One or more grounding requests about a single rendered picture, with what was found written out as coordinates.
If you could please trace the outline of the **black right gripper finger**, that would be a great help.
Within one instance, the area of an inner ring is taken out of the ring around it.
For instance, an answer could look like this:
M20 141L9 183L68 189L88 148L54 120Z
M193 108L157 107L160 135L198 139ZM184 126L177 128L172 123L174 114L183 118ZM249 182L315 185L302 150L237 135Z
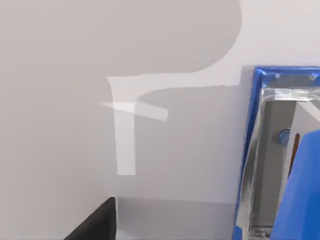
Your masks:
M115 197L109 197L63 240L116 240Z

